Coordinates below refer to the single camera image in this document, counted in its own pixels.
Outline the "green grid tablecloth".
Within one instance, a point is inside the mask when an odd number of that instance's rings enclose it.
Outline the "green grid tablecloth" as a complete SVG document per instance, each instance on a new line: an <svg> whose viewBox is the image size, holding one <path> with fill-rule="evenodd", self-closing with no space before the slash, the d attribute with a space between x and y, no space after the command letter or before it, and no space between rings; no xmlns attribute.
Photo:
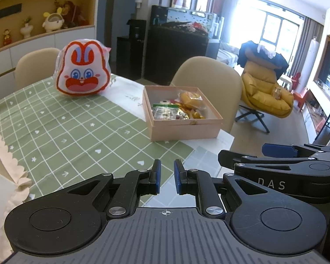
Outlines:
<svg viewBox="0 0 330 264"><path fill-rule="evenodd" d="M179 196L173 161L192 148L180 141L151 142L143 117L143 86L119 76L101 94L68 97L51 78L0 100L0 135L9 153L31 179L32 200L101 173L120 178L161 161L161 191L143 196L145 207L185 207Z"/></svg>

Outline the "black water dispenser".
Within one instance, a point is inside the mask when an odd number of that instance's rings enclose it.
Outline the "black water dispenser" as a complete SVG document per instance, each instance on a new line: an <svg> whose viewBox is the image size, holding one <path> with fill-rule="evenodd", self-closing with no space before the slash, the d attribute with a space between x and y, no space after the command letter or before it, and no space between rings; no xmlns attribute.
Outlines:
<svg viewBox="0 0 330 264"><path fill-rule="evenodd" d="M116 74L133 81L141 78L145 20L130 19L128 36L117 37Z"/></svg>

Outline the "white yellow rabbit figurine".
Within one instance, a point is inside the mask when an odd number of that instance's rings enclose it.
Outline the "white yellow rabbit figurine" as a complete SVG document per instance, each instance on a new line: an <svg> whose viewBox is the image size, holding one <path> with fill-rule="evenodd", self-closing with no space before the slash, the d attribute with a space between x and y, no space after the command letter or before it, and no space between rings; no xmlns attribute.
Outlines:
<svg viewBox="0 0 330 264"><path fill-rule="evenodd" d="M53 32L55 30L60 30L64 24L64 19L61 15L62 8L59 7L55 13L43 13L43 17L45 18L42 27L46 31L46 33Z"/></svg>

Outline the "beige dining chair near box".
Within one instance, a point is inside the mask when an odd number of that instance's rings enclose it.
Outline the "beige dining chair near box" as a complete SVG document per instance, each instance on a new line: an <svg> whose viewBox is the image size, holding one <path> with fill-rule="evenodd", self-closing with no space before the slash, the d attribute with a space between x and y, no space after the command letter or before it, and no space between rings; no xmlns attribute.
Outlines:
<svg viewBox="0 0 330 264"><path fill-rule="evenodd" d="M209 57L192 57L180 66L170 85L198 88L223 117L222 130L231 132L242 93L241 76L233 68Z"/></svg>

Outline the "beige dining chair far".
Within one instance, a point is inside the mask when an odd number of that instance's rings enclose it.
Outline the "beige dining chair far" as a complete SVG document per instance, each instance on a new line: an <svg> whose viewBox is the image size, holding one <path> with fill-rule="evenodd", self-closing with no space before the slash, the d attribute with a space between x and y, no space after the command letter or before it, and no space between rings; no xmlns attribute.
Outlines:
<svg viewBox="0 0 330 264"><path fill-rule="evenodd" d="M16 91L53 76L59 52L57 48L44 48L25 54L15 68Z"/></svg>

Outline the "red child stool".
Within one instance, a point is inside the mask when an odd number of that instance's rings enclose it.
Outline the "red child stool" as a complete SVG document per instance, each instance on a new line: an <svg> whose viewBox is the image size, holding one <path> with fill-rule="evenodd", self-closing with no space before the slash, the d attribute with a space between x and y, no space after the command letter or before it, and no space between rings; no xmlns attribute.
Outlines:
<svg viewBox="0 0 330 264"><path fill-rule="evenodd" d="M303 106L306 102L307 96L308 96L308 87L304 87L304 89L301 91L301 93L297 92L297 86L299 85L299 81L301 78L301 72L297 72L292 76L292 86L291 86L291 92L294 96L294 100L297 101L297 106L300 111L303 110Z"/></svg>

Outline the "wooden display shelf cabinet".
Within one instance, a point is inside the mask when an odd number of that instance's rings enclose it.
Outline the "wooden display shelf cabinet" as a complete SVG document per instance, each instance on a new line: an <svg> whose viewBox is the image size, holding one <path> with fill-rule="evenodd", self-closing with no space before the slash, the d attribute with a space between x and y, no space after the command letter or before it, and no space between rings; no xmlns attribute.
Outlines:
<svg viewBox="0 0 330 264"><path fill-rule="evenodd" d="M98 0L0 0L0 98L15 91L15 68L27 53L96 37ZM64 24L46 33L43 13L62 8Z"/></svg>

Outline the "white tv console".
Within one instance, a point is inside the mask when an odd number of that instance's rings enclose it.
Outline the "white tv console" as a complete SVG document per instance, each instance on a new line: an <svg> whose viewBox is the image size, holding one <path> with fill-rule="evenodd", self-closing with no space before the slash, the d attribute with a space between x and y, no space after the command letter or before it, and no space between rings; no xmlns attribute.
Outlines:
<svg viewBox="0 0 330 264"><path fill-rule="evenodd" d="M330 142L330 114L321 107L310 89L304 90L302 116L310 144L327 145Z"/></svg>

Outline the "small clear candy packet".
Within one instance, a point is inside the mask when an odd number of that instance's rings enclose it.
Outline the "small clear candy packet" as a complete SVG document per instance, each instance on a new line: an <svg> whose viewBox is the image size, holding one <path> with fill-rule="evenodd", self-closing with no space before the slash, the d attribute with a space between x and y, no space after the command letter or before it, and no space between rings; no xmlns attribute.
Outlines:
<svg viewBox="0 0 330 264"><path fill-rule="evenodd" d="M155 120L176 120L179 106L171 103L158 103L152 105Z"/></svg>

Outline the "white floor air conditioner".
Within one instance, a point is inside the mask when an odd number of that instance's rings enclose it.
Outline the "white floor air conditioner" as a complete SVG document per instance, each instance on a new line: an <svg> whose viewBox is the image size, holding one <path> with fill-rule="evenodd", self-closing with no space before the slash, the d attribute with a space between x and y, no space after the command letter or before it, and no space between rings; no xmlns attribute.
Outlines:
<svg viewBox="0 0 330 264"><path fill-rule="evenodd" d="M302 88L308 87L308 81L317 57L318 49L319 49L319 42L317 41L317 37L314 36L309 45L308 52L305 58L305 63L301 71Z"/></svg>

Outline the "yellow lounge chair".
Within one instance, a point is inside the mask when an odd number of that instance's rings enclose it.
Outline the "yellow lounge chair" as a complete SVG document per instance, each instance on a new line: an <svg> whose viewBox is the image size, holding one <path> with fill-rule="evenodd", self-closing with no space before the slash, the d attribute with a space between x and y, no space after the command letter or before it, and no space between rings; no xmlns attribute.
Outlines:
<svg viewBox="0 0 330 264"><path fill-rule="evenodd" d="M278 79L288 69L288 62L281 54L250 40L241 45L237 64L243 68L243 104L239 107L246 112L237 116L235 121L253 115L269 134L270 131L263 121L264 115L267 113L283 119L288 117L293 109L293 94L278 84Z"/></svg>

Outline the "yellow bread bun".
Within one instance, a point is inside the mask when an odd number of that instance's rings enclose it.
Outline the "yellow bread bun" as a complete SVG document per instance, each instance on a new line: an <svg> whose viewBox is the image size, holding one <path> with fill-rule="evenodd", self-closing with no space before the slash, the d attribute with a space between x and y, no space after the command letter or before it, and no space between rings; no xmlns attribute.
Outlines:
<svg viewBox="0 0 330 264"><path fill-rule="evenodd" d="M203 109L204 101L200 94L190 91L182 91L179 94L181 103L191 109Z"/></svg>

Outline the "pink cardboard box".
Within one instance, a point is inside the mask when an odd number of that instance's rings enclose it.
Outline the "pink cardboard box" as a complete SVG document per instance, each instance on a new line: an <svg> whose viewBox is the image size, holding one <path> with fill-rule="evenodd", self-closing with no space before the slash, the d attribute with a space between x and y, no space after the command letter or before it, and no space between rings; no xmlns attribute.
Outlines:
<svg viewBox="0 0 330 264"><path fill-rule="evenodd" d="M179 98L182 91L200 94L204 101L204 108L191 109L185 107ZM222 127L222 116L196 87L145 86L142 103L151 141L211 139L218 136ZM155 120L152 105L158 103L178 105L179 110L176 120Z"/></svg>

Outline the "red white rabbit plush bag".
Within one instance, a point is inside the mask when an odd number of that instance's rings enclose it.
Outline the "red white rabbit plush bag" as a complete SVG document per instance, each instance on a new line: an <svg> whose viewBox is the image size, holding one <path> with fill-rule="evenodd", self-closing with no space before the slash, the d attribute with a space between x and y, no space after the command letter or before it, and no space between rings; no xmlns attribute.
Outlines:
<svg viewBox="0 0 330 264"><path fill-rule="evenodd" d="M78 39L60 50L56 59L56 89L72 97L95 95L111 80L110 48L94 39Z"/></svg>

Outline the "black cabinet with fish tank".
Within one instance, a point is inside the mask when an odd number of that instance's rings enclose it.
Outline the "black cabinet with fish tank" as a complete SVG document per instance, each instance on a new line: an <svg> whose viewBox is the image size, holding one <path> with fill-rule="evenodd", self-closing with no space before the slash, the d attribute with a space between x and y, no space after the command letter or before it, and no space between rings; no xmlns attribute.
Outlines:
<svg viewBox="0 0 330 264"><path fill-rule="evenodd" d="M187 59L215 59L224 27L225 0L156 0L151 4L143 76L169 85Z"/></svg>

